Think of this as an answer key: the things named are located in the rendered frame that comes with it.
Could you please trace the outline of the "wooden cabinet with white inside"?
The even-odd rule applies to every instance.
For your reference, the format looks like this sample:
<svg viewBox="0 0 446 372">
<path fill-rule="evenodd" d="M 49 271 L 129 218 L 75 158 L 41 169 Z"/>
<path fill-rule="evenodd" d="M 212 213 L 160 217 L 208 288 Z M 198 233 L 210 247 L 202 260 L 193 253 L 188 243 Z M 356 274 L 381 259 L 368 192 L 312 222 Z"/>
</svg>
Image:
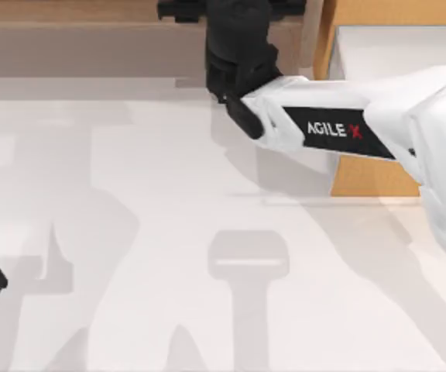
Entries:
<svg viewBox="0 0 446 372">
<path fill-rule="evenodd" d="M 446 0 L 324 0 L 314 51 L 319 80 L 332 72 L 340 55 L 343 26 L 446 26 Z M 395 163 L 342 155 L 334 169 L 335 197 L 417 197 L 415 181 Z"/>
</svg>

